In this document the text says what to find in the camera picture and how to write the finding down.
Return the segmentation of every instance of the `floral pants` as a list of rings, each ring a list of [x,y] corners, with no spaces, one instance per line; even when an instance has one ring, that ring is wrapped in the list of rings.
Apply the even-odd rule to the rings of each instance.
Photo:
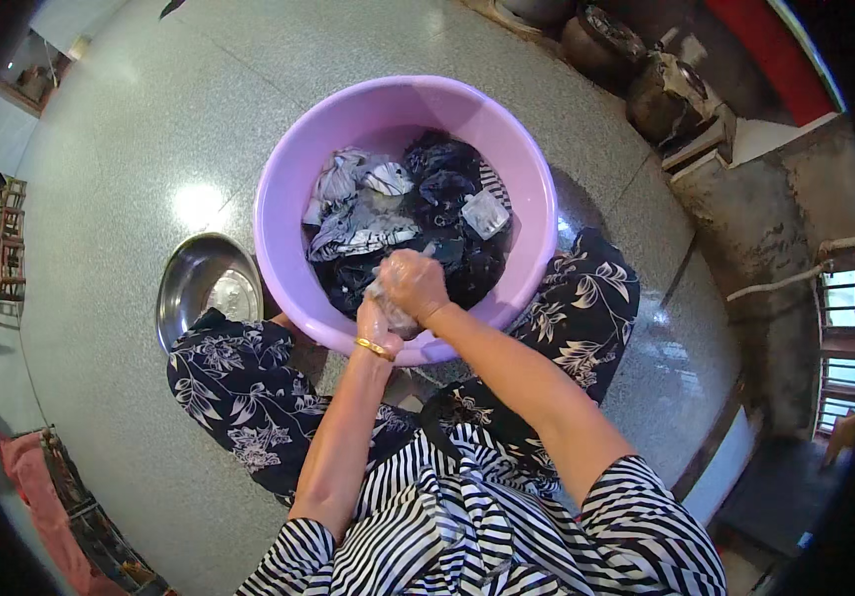
[[[601,403],[623,356],[639,306],[639,281],[619,249],[587,228],[570,253],[555,256],[529,316],[513,332],[561,367]],[[271,322],[235,322],[209,309],[176,341],[167,375],[183,410],[269,491],[294,494],[308,444],[330,398],[285,366],[291,333]],[[546,394],[538,399],[550,399]],[[368,469],[396,453],[425,424],[484,426],[542,488],[558,486],[539,438],[480,378],[441,389],[419,416],[382,404]]]

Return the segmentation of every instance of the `stainless steel basin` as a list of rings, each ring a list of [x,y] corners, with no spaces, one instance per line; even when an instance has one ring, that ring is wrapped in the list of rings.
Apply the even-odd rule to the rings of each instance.
[[[168,352],[210,306],[232,320],[265,316],[262,279],[252,257],[229,236],[202,232],[180,243],[162,272],[156,298],[162,349]]]

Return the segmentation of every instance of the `black and white striped shirt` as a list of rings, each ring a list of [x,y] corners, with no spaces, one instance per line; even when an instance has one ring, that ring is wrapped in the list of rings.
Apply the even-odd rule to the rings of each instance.
[[[369,471],[337,547],[288,521],[237,594],[724,594],[702,526],[639,457],[611,465],[575,520],[488,432],[458,424],[448,458],[419,430]]]

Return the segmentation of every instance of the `gray speckled floor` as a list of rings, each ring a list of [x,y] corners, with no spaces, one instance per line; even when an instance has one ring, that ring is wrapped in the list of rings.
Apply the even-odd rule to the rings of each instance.
[[[697,254],[660,308],[692,230],[617,100],[452,0],[189,0],[160,22],[162,4],[121,9],[28,145],[21,335],[84,480],[174,586],[230,593],[285,512],[172,400],[153,333],[162,266],[202,229],[251,248],[273,145],[314,102],[374,76],[435,73],[488,93],[552,164],[561,242],[605,222],[645,290],[604,410],[667,483],[678,477],[734,381],[737,348]],[[326,354],[305,356],[323,376]],[[331,381],[338,363],[326,367]]]

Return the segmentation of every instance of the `clay pot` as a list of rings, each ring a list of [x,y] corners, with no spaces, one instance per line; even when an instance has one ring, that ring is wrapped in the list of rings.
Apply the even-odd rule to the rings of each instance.
[[[626,116],[649,143],[669,152],[710,122],[708,91],[693,67],[672,54],[653,52],[644,67],[627,94]]]
[[[545,29],[559,25],[573,14],[573,0],[497,0],[524,25]]]
[[[581,6],[567,21],[563,54],[577,71],[603,89],[624,95],[646,55],[643,41],[597,6]]]

